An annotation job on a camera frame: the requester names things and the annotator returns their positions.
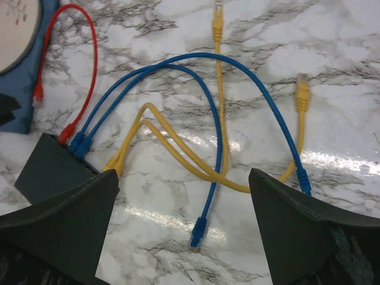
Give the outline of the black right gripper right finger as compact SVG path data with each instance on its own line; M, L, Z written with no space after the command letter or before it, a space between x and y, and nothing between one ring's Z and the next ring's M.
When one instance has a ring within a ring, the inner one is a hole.
M249 187L273 284L379 284L379 219L335 207L259 169Z

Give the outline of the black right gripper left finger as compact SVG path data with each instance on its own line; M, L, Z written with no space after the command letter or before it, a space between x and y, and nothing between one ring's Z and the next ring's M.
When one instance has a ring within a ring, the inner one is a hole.
M96 271L118 183L107 170L1 216L1 284L104 284Z

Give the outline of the dark network switch box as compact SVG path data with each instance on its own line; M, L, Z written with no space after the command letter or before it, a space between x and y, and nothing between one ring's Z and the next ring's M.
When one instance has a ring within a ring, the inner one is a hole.
M59 195L99 173L77 160L54 135L43 133L14 186L31 204Z

